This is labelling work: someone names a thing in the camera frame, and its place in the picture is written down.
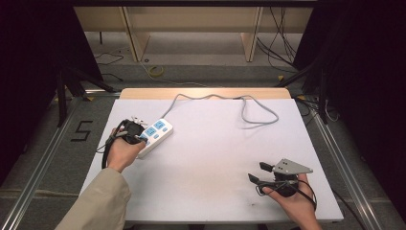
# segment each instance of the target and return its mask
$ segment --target black clamp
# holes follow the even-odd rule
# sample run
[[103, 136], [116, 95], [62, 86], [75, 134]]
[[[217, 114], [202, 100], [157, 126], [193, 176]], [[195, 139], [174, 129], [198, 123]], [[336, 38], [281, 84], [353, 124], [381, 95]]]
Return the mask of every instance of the black clamp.
[[110, 152], [111, 145], [118, 138], [122, 137], [128, 144], [136, 145], [142, 141], [147, 142], [148, 139], [144, 136], [141, 136], [145, 128], [142, 126], [144, 122], [133, 118], [133, 121], [123, 120], [117, 126], [116, 130], [108, 137], [105, 141], [104, 153], [102, 155], [101, 168], [104, 169], [107, 167], [107, 157]]

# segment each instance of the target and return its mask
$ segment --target gray floor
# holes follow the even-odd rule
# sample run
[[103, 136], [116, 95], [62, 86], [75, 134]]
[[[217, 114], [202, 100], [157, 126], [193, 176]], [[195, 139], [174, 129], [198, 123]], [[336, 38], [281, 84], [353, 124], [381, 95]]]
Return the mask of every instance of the gray floor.
[[[104, 74], [114, 74], [124, 81], [119, 81], [110, 75], [104, 80], [116, 88], [126, 87], [194, 87], [199, 85], [177, 84], [193, 82], [209, 86], [229, 87], [271, 87], [278, 82], [278, 76], [290, 76], [290, 73], [272, 69], [267, 56], [256, 50], [253, 62], [246, 62], [238, 34], [152, 34], [144, 56], [143, 64], [161, 65], [165, 67], [164, 76], [152, 80], [146, 74], [143, 66], [135, 63], [128, 51], [124, 34], [103, 33], [103, 45], [99, 44], [98, 33], [87, 34], [89, 43], [95, 55], [112, 53], [123, 55], [124, 58], [111, 65], [100, 65]], [[271, 34], [261, 34], [265, 43], [272, 39]], [[292, 44], [298, 44], [299, 34], [290, 36]], [[275, 47], [283, 54], [280, 43]], [[104, 55], [97, 62], [108, 63], [117, 59]], [[286, 68], [281, 62], [272, 62], [276, 66]], [[87, 89], [97, 87], [84, 82]], [[301, 82], [288, 86], [292, 95], [301, 92]], [[82, 101], [67, 127], [63, 140], [56, 155], [44, 175], [37, 193], [28, 207], [18, 229], [54, 229], [78, 197], [79, 190], [93, 160], [94, 150], [102, 136], [105, 122], [112, 104], [117, 97], [97, 96], [90, 101]], [[306, 108], [298, 105], [303, 113]], [[327, 175], [330, 186], [340, 194], [350, 207], [358, 213], [346, 183], [329, 152], [315, 119], [311, 115], [303, 116], [307, 131]], [[80, 121], [92, 121], [82, 128], [90, 130], [84, 142], [72, 142], [72, 139], [82, 138], [76, 128]], [[44, 115], [40, 126], [35, 131], [27, 152], [21, 155], [8, 179], [0, 190], [0, 219], [3, 221], [10, 208], [34, 172], [36, 164], [46, 150], [48, 143], [56, 132], [57, 103], [52, 102]], [[353, 169], [354, 176], [362, 191], [373, 207], [378, 221], [383, 229], [406, 229], [406, 225], [395, 210], [391, 201], [376, 182], [368, 165], [359, 156], [350, 133], [345, 124], [338, 120], [329, 122], [329, 128], [340, 146], [341, 151]], [[323, 223], [324, 229], [361, 229], [354, 216], [343, 201], [337, 198], [345, 218], [337, 223]], [[268, 223], [268, 229], [290, 229], [293, 223]], [[205, 229], [256, 229], [255, 225], [207, 225]], [[186, 225], [144, 225], [141, 229], [187, 229]]]

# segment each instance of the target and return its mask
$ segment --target gray cable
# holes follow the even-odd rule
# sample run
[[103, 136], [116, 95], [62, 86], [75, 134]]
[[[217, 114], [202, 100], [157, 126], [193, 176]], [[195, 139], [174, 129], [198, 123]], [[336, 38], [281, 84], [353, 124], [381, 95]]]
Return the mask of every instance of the gray cable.
[[[220, 99], [231, 99], [231, 100], [242, 99], [242, 101], [243, 101], [243, 106], [242, 106], [242, 109], [241, 109], [241, 118], [242, 118], [242, 120], [244, 120], [244, 122], [246, 122], [246, 123], [248, 123], [248, 124], [255, 124], [255, 125], [257, 125], [257, 126], [251, 126], [251, 127], [249, 127], [249, 128], [271, 125], [271, 124], [276, 123], [276, 122], [279, 120], [279, 116], [278, 116], [278, 114], [277, 114], [276, 112], [274, 112], [272, 109], [266, 107], [265, 105], [263, 105], [262, 103], [260, 103], [259, 101], [257, 101], [257, 99], [255, 99], [255, 98], [252, 97], [251, 95], [242, 95], [242, 96], [238, 96], [238, 97], [234, 97], [234, 98], [228, 98], [228, 97], [223, 97], [223, 96], [220, 96], [220, 95], [217, 95], [217, 94], [210, 94], [210, 95], [207, 95], [207, 96], [204, 96], [204, 97], [200, 97], [200, 98], [190, 97], [190, 96], [187, 96], [187, 95], [185, 95], [185, 94], [178, 94], [178, 95], [176, 95], [176, 97], [173, 99], [172, 104], [170, 105], [169, 109], [164, 113], [164, 115], [161, 116], [161, 118], [165, 118], [165, 116], [167, 116], [167, 114], [173, 109], [173, 106], [175, 105], [176, 100], [177, 100], [177, 98], [178, 98], [179, 96], [183, 96], [183, 97], [188, 98], [188, 99], [191, 99], [191, 100], [209, 99], [209, 98], [211, 98], [211, 97], [218, 97], [218, 98], [220, 98]], [[266, 110], [266, 111], [272, 113], [276, 118], [275, 118], [273, 121], [270, 121], [270, 122], [253, 122], [253, 121], [250, 121], [250, 120], [246, 119], [246, 118], [245, 118], [245, 115], [244, 115], [245, 106], [247, 105], [247, 102], [246, 102], [246, 99], [245, 99], [245, 98], [251, 98], [251, 99], [254, 100], [254, 102], [256, 102], [260, 107], [262, 107], [264, 110]]]

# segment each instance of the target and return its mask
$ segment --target power cord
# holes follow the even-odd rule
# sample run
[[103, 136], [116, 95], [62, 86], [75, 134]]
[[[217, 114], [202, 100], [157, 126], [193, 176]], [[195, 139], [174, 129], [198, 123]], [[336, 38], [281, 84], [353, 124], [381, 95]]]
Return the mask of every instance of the power cord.
[[110, 54], [110, 53], [102, 53], [101, 55], [95, 56], [95, 59], [100, 58], [101, 56], [104, 56], [104, 55], [110, 55], [110, 56], [113, 56], [113, 57], [118, 57], [118, 59], [115, 59], [115, 60], [110, 61], [108, 63], [99, 63], [98, 62], [99, 65], [109, 65], [109, 64], [112, 64], [112, 63], [117, 62], [117, 61], [124, 58], [124, 56], [121, 56], [121, 55], [113, 55], [113, 54]]
[[[272, 109], [268, 108], [267, 106], [263, 105], [262, 103], [257, 101], [257, 99], [255, 99], [254, 97], [252, 97], [250, 95], [242, 95], [242, 96], [238, 96], [238, 97], [228, 98], [228, 97], [223, 97], [223, 96], [220, 96], [220, 95], [217, 95], [217, 94], [210, 94], [210, 95], [200, 97], [200, 98], [190, 97], [190, 96], [187, 96], [185, 94], [178, 94], [173, 99], [172, 104], [170, 105], [169, 109], [161, 116], [161, 118], [165, 118], [165, 116], [168, 115], [168, 113], [173, 109], [173, 107], [174, 107], [174, 105], [176, 103], [176, 100], [180, 96], [191, 99], [191, 100], [209, 99], [211, 97], [218, 97], [220, 99], [225, 99], [225, 100], [239, 100], [239, 99], [241, 99], [243, 101], [243, 106], [242, 106], [241, 114], [240, 114], [242, 120], [244, 122], [248, 123], [248, 124], [256, 125], [256, 126], [251, 126], [251, 127], [248, 127], [248, 128], [262, 127], [262, 126], [271, 125], [271, 124], [276, 123], [279, 120], [279, 116], [278, 116], [278, 114], [276, 112], [274, 112]], [[245, 98], [251, 98], [252, 100], [254, 100], [254, 102], [256, 102], [261, 108], [263, 108], [264, 110], [266, 110], [266, 111], [270, 112], [271, 114], [273, 114], [275, 116], [275, 119], [270, 121], [270, 122], [254, 122], [254, 121], [250, 121], [247, 118], [245, 118], [244, 111], [245, 111], [245, 107], [246, 107], [246, 103], [247, 103]]]
[[272, 66], [272, 68], [278, 69], [278, 70], [281, 70], [281, 71], [284, 71], [284, 72], [287, 72], [287, 73], [292, 73], [292, 74], [295, 74], [295, 73], [296, 73], [296, 72], [294, 72], [294, 71], [283, 70], [283, 69], [278, 68], [278, 67], [276, 67], [275, 65], [273, 65], [270, 58], [283, 61], [283, 62], [285, 62], [286, 64], [288, 64], [289, 66], [295, 68], [295, 67], [293, 66], [293, 63], [289, 62], [288, 60], [286, 60], [285, 58], [281, 57], [281, 56], [278, 55], [276, 52], [274, 52], [273, 50], [271, 50], [270, 48], [268, 48], [259, 38], [257, 38], [257, 40], [258, 40], [258, 42], [259, 42], [259, 43], [257, 43], [258, 46], [259, 46], [259, 48], [260, 48], [266, 55], [268, 55], [268, 62], [269, 62], [269, 64]]
[[283, 46], [284, 46], [284, 50], [286, 51], [286, 55], [288, 56], [290, 62], [292, 62], [292, 58], [293, 59], [295, 58], [296, 51], [290, 45], [289, 41], [287, 40], [287, 36], [286, 36], [286, 34], [284, 32], [284, 24], [285, 24], [284, 15], [286, 13], [286, 8], [285, 7], [281, 8], [281, 22], [280, 22], [279, 26], [278, 26], [278, 22], [277, 22], [277, 19], [275, 17], [275, 14], [272, 11], [272, 8], [269, 8], [269, 10], [271, 11], [271, 14], [272, 14], [272, 17], [274, 19], [275, 25], [276, 25], [276, 27], [278, 29], [277, 33], [275, 34], [274, 41], [275, 41], [277, 35], [280, 34], [281, 38], [283, 40]]
[[[304, 94], [300, 94], [300, 95], [296, 95], [293, 96], [292, 98], [295, 100], [296, 103], [298, 104], [304, 104], [307, 107], [307, 112], [305, 114], [301, 114], [303, 117], [307, 116], [310, 114], [310, 111], [313, 110], [315, 112], [314, 116], [306, 123], [306, 126], [314, 119], [314, 117], [320, 113], [320, 109], [318, 107], [318, 102], [316, 101], [311, 101], [311, 100], [306, 100], [306, 99], [302, 99], [301, 97], [305, 96]], [[337, 113], [335, 118], [332, 118], [331, 115], [329, 114], [330, 112], [334, 111], [334, 108], [328, 109], [327, 108], [328, 105], [328, 101], [326, 102], [326, 107], [324, 109], [325, 113], [327, 114], [328, 118], [332, 121], [332, 122], [337, 122], [338, 119], [340, 118], [340, 114]]]
[[123, 79], [121, 79], [121, 78], [115, 76], [114, 74], [102, 74], [102, 75], [112, 76], [112, 77], [118, 79], [119, 81], [124, 81]]
[[335, 191], [331, 188], [332, 192], [338, 196], [338, 198], [341, 199], [341, 201], [343, 201], [344, 205], [346, 205], [346, 207], [350, 210], [350, 212], [352, 213], [352, 215], [355, 217], [356, 221], [359, 223], [359, 225], [361, 226], [361, 228], [363, 230], [367, 230], [367, 227], [365, 227], [364, 223], [361, 221], [361, 219], [359, 219], [359, 217], [355, 214], [355, 212], [351, 209], [351, 207], [349, 206], [349, 204]]
[[151, 74], [151, 72], [153, 71], [153, 68], [154, 67], [157, 68], [156, 66], [152, 66], [148, 70], [141, 61], [140, 61], [140, 64], [146, 70], [146, 73], [148, 74], [149, 78], [152, 79], [153, 81], [172, 83], [172, 84], [176, 84], [176, 85], [194, 84], [194, 85], [203, 86], [203, 87], [223, 87], [223, 86], [219, 86], [219, 85], [209, 86], [209, 85], [206, 85], [206, 84], [201, 84], [201, 83], [196, 83], [196, 82], [175, 82], [175, 81], [170, 81], [170, 80], [157, 80], [157, 79], [155, 79], [157, 76], [152, 76], [152, 74]]

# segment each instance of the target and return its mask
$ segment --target cable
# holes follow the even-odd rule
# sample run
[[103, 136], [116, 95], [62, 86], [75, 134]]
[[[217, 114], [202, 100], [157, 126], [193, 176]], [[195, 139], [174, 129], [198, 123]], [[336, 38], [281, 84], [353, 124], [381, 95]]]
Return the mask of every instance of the cable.
[[[251, 126], [251, 127], [249, 127], [249, 128], [271, 125], [271, 124], [276, 123], [276, 122], [279, 120], [279, 116], [278, 116], [278, 114], [277, 114], [276, 112], [274, 112], [272, 109], [266, 107], [265, 105], [263, 105], [262, 103], [260, 103], [259, 101], [257, 101], [257, 99], [255, 99], [254, 97], [252, 97], [252, 96], [250, 96], [250, 95], [243, 95], [243, 96], [238, 96], [238, 97], [234, 97], [234, 98], [227, 98], [227, 97], [223, 97], [223, 96], [216, 95], [216, 94], [210, 94], [210, 95], [207, 95], [207, 96], [204, 96], [204, 97], [200, 97], [200, 98], [193, 98], [193, 97], [190, 97], [190, 96], [187, 96], [187, 95], [184, 95], [184, 94], [178, 94], [178, 95], [176, 95], [176, 97], [173, 99], [172, 104], [170, 105], [169, 109], [161, 116], [161, 118], [165, 118], [165, 116], [167, 116], [168, 113], [173, 109], [173, 106], [174, 106], [174, 104], [176, 103], [176, 100], [177, 100], [177, 98], [178, 98], [179, 96], [183, 96], [183, 97], [188, 98], [188, 99], [191, 99], [191, 100], [202, 100], [202, 99], [208, 99], [208, 98], [210, 98], [210, 97], [218, 97], [218, 98], [220, 98], [220, 99], [231, 99], [231, 100], [242, 99], [242, 101], [243, 101], [243, 106], [242, 106], [242, 109], [241, 109], [241, 118], [242, 118], [242, 120], [243, 120], [244, 122], [248, 123], [248, 124], [257, 125], [257, 126]], [[275, 118], [274, 120], [270, 121], [270, 122], [253, 122], [253, 121], [250, 121], [250, 120], [246, 119], [246, 118], [245, 118], [245, 115], [244, 115], [244, 111], [245, 111], [245, 107], [246, 107], [246, 99], [245, 99], [245, 98], [251, 98], [251, 99], [254, 100], [254, 102], [256, 102], [260, 107], [262, 107], [264, 110], [266, 110], [266, 111], [272, 113], [276, 118]]]
[[195, 85], [199, 85], [199, 86], [203, 86], [203, 87], [223, 87], [223, 86], [219, 86], [219, 85], [209, 86], [209, 85], [206, 85], [206, 84], [201, 84], [201, 83], [196, 83], [196, 82], [174, 82], [174, 81], [170, 81], [170, 80], [157, 80], [153, 76], [151, 76], [151, 74], [149, 73], [149, 71], [147, 70], [147, 68], [144, 66], [144, 64], [141, 61], [140, 61], [140, 64], [146, 70], [149, 78], [152, 79], [153, 81], [172, 83], [172, 84], [176, 84], [176, 85], [195, 84]]
[[359, 217], [355, 214], [355, 212], [351, 209], [351, 207], [349, 206], [349, 204], [333, 189], [331, 188], [332, 192], [335, 193], [340, 199], [341, 201], [343, 201], [344, 205], [346, 205], [346, 207], [350, 210], [350, 212], [352, 213], [352, 215], [355, 217], [355, 219], [357, 220], [357, 222], [359, 223], [359, 225], [361, 226], [361, 228], [363, 230], [367, 230], [367, 228], [364, 226], [364, 223], [361, 221], [361, 219], [359, 219]]
[[99, 55], [99, 56], [95, 56], [95, 59], [100, 58], [100, 57], [103, 56], [103, 55], [110, 55], [110, 56], [113, 56], [113, 57], [118, 57], [118, 59], [115, 59], [115, 60], [113, 60], [113, 61], [111, 61], [111, 62], [108, 62], [108, 63], [98, 63], [99, 65], [109, 65], [109, 64], [111, 64], [111, 63], [117, 62], [117, 61], [119, 61], [119, 60], [121, 60], [121, 59], [124, 58], [124, 56], [121, 56], [121, 55], [113, 55], [113, 54], [110, 54], [110, 53], [102, 53], [102, 54]]
[[308, 116], [308, 115], [310, 114], [310, 108], [307, 106], [306, 103], [302, 102], [302, 101], [299, 100], [299, 99], [295, 99], [295, 102], [296, 102], [296, 103], [299, 103], [299, 104], [304, 104], [304, 106], [307, 108], [307, 112], [306, 112], [305, 114], [302, 114], [302, 113], [301, 113], [301, 116], [302, 116], [302, 117]]
[[113, 76], [114, 78], [118, 79], [119, 81], [124, 81], [123, 79], [115, 76], [114, 74], [102, 74], [102, 75], [109, 75], [109, 76]]
[[103, 151], [100, 151], [101, 149], [103, 149], [105, 147], [105, 144], [102, 145], [100, 148], [96, 149], [96, 153], [103, 153]]
[[326, 100], [326, 107], [325, 107], [326, 115], [328, 116], [328, 118], [329, 118], [332, 122], [337, 122], [338, 119], [340, 118], [340, 114], [337, 113], [337, 116], [336, 116], [334, 119], [331, 118], [330, 115], [328, 114], [328, 111], [327, 111], [327, 104], [328, 104], [328, 100]]
[[[310, 191], [312, 192], [313, 197], [308, 196], [308, 195], [305, 194], [302, 190], [300, 190], [300, 189], [298, 189], [298, 188], [292, 186], [288, 181], [278, 181], [278, 182], [276, 181], [276, 182], [264, 182], [264, 183], [260, 183], [259, 185], [256, 186], [256, 190], [257, 190], [257, 193], [258, 193], [260, 196], [265, 196], [265, 195], [269, 196], [269, 194], [271, 194], [271, 193], [273, 193], [273, 192], [275, 192], [275, 191], [277, 192], [277, 191], [278, 191], [279, 189], [281, 189], [282, 187], [287, 186], [287, 187], [291, 188], [292, 190], [296, 191], [297, 193], [299, 193], [300, 195], [304, 196], [304, 198], [306, 198], [311, 204], [313, 204], [314, 211], [316, 211], [316, 209], [317, 209], [317, 197], [316, 197], [316, 194], [315, 194], [314, 191], [313, 191], [313, 188], [311, 188], [310, 184], [308, 184], [307, 182], [305, 182], [305, 181], [303, 181], [303, 180], [298, 180], [297, 182], [298, 182], [298, 183], [304, 183], [305, 185], [307, 185], [307, 187], [308, 187], [308, 188], [310, 189]], [[276, 185], [276, 184], [281, 184], [281, 185], [278, 186], [278, 187], [275, 188], [275, 189], [272, 189], [272, 192], [270, 192], [270, 193], [268, 193], [268, 194], [262, 194], [262, 193], [260, 192], [260, 187], [266, 187], [266, 186], [273, 187], [273, 185]]]
[[283, 40], [283, 46], [284, 46], [284, 50], [286, 51], [286, 55], [288, 56], [289, 60], [292, 62], [292, 58], [293, 59], [295, 58], [296, 51], [290, 45], [289, 41], [287, 40], [287, 36], [286, 36], [286, 34], [284, 32], [284, 23], [285, 23], [284, 15], [286, 13], [286, 8], [285, 7], [281, 8], [281, 22], [280, 22], [280, 25], [278, 25], [277, 19], [275, 17], [275, 14], [272, 11], [272, 8], [269, 8], [269, 10], [271, 11], [271, 14], [272, 14], [272, 17], [274, 19], [275, 25], [276, 25], [276, 27], [278, 29], [277, 33], [275, 34], [274, 41], [275, 41], [275, 38], [277, 37], [277, 35], [280, 34], [281, 38]]
[[268, 48], [268, 47], [259, 39], [259, 37], [257, 38], [257, 40], [259, 41], [259, 44], [263, 46], [263, 47], [260, 47], [260, 45], [259, 45], [259, 48], [260, 48], [262, 51], [263, 51], [263, 49], [265, 49], [267, 52], [265, 52], [265, 51], [263, 51], [263, 52], [264, 52], [265, 54], [267, 54], [269, 58], [281, 60], [281, 61], [285, 62], [286, 64], [288, 64], [288, 65], [294, 67], [292, 62], [286, 60], [285, 58], [283, 58], [283, 57], [281, 57], [280, 55], [278, 55], [275, 51], [273, 51], [273, 50], [271, 50], [270, 48]]
[[123, 49], [129, 49], [129, 46], [125, 46], [125, 47], [122, 47], [122, 48], [117, 48], [117, 49], [115, 49], [115, 50], [113, 50], [113, 51], [110, 51], [110, 52], [108, 52], [109, 54], [113, 54], [114, 52], [116, 52], [116, 51], [120, 51], [119, 53], [121, 53], [121, 50], [123, 50]]
[[317, 114], [319, 114], [319, 113], [315, 112], [314, 115], [313, 115], [313, 117], [311, 117], [311, 119], [308, 120], [308, 122], [307, 122], [306, 124], [304, 124], [304, 126], [307, 127], [307, 125], [308, 125], [311, 121], [313, 121], [313, 119], [317, 116]]

